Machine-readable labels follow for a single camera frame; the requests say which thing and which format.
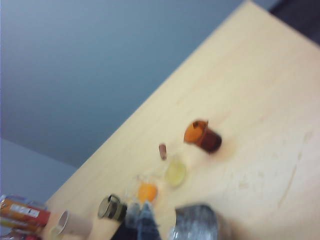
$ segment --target gray wall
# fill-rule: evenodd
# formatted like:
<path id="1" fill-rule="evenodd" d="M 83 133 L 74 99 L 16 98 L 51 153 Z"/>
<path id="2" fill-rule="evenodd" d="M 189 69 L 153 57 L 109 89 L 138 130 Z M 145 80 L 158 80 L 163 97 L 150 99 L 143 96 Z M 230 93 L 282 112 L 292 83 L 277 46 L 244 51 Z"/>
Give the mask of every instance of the gray wall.
<path id="1" fill-rule="evenodd" d="M 241 2 L 2 0 L 2 138 L 79 167 Z"/>
<path id="2" fill-rule="evenodd" d="M 1 139 L 1 194 L 47 201 L 76 168 Z"/>

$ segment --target paper cup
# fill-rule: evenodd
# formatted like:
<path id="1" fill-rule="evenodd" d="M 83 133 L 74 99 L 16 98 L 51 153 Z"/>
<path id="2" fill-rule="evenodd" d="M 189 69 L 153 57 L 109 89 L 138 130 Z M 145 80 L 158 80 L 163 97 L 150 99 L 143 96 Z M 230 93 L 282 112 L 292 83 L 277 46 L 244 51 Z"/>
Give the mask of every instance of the paper cup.
<path id="1" fill-rule="evenodd" d="M 82 237 L 89 236 L 92 229 L 92 222 L 83 217 L 77 216 L 68 210 L 64 211 L 59 219 L 58 234 L 70 234 Z"/>

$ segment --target wooden table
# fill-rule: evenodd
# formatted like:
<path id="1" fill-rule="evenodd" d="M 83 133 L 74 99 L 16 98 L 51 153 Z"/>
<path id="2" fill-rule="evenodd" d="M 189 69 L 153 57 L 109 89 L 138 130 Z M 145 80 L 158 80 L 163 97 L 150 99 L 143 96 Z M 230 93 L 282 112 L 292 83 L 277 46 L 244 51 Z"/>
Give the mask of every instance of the wooden table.
<path id="1" fill-rule="evenodd" d="M 199 118 L 222 135 L 217 153 L 183 143 Z M 154 211 L 163 239 L 175 207 L 198 202 L 219 211 L 235 239 L 319 239 L 320 49 L 253 3 L 241 5 L 48 200 L 44 239 L 63 209 L 92 219 L 89 240 L 110 238 L 118 225 L 97 218 L 100 201 L 163 164 L 161 142 L 188 166 L 180 188 L 159 186 Z"/>

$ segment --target yellow liquid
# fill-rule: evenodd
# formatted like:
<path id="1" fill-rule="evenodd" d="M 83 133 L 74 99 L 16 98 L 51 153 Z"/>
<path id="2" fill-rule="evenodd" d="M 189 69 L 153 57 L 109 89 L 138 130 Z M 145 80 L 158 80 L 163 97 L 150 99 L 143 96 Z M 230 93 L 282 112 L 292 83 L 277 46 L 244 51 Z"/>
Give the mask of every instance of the yellow liquid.
<path id="1" fill-rule="evenodd" d="M 164 173 L 164 179 L 172 187 L 177 187 L 184 181 L 186 173 L 186 165 L 179 159 L 173 159 Z"/>

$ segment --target orange box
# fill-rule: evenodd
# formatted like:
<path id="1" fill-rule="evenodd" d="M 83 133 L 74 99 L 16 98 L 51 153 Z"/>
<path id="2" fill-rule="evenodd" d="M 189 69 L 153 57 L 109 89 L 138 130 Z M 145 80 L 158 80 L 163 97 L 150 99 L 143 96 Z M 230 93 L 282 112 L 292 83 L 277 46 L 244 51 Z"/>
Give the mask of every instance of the orange box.
<path id="1" fill-rule="evenodd" d="M 33 224 L 30 224 L 30 223 L 26 223 L 23 221 L 17 221 L 17 220 L 5 218 L 5 217 L 1 217 L 0 223 L 2 226 L 8 227 L 8 228 L 20 229 L 20 230 L 24 230 L 24 231 L 33 232 L 33 233 L 37 232 L 38 229 L 40 228 L 40 227 L 33 225 Z"/>
<path id="2" fill-rule="evenodd" d="M 50 212 L 5 198 L 1 201 L 0 215 L 8 219 L 44 227 L 48 222 Z"/>

